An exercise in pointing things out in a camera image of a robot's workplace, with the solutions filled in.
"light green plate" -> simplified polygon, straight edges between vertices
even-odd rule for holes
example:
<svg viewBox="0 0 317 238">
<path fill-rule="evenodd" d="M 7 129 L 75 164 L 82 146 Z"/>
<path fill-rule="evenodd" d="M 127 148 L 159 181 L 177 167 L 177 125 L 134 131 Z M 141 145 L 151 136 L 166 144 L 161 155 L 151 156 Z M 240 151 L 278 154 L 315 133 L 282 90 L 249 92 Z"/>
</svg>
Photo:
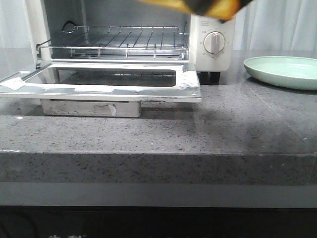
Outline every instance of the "light green plate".
<svg viewBox="0 0 317 238">
<path fill-rule="evenodd" d="M 317 59 L 267 56 L 244 61 L 253 78 L 276 86 L 317 90 Z"/>
</svg>

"gray granite countertop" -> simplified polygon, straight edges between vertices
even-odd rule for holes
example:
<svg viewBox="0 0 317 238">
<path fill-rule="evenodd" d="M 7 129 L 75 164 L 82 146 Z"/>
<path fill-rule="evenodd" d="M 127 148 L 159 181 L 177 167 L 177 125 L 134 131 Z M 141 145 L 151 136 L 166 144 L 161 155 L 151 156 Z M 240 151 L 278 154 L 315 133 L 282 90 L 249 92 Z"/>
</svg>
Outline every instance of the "gray granite countertop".
<svg viewBox="0 0 317 238">
<path fill-rule="evenodd" d="M 0 76 L 32 62 L 0 55 Z M 1 98 L 0 181 L 316 184 L 317 93 L 250 78 L 243 60 L 261 55 L 234 52 L 202 103 L 143 103 L 139 119 L 44 116 L 36 100 Z"/>
</svg>

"oven door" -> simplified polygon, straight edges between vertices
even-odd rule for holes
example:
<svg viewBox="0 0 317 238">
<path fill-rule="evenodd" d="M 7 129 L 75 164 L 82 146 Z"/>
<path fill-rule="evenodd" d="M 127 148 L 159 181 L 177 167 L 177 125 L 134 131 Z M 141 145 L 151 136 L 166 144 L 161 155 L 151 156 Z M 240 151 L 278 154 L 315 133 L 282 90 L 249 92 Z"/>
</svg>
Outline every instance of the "oven door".
<svg viewBox="0 0 317 238">
<path fill-rule="evenodd" d="M 0 95 L 80 101 L 200 102 L 192 64 L 51 62 L 0 81 Z"/>
</svg>

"oven rack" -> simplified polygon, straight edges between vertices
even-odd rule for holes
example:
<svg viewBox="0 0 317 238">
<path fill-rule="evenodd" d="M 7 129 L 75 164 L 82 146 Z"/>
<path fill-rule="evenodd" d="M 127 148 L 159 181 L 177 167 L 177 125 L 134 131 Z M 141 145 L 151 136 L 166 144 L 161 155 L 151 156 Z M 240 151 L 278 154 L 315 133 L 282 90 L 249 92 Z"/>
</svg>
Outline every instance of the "oven rack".
<svg viewBox="0 0 317 238">
<path fill-rule="evenodd" d="M 37 45 L 52 58 L 185 60 L 188 34 L 175 26 L 74 26 Z"/>
</svg>

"control knob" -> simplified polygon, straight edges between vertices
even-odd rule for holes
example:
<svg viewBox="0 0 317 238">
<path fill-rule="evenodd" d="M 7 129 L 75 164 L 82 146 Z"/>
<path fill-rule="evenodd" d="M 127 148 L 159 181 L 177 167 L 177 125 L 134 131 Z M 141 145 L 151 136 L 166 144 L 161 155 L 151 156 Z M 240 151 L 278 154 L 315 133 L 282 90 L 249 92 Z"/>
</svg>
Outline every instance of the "control knob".
<svg viewBox="0 0 317 238">
<path fill-rule="evenodd" d="M 204 40 L 204 47 L 206 51 L 214 55 L 223 50 L 224 44 L 225 38 L 220 32 L 211 32 Z"/>
</svg>

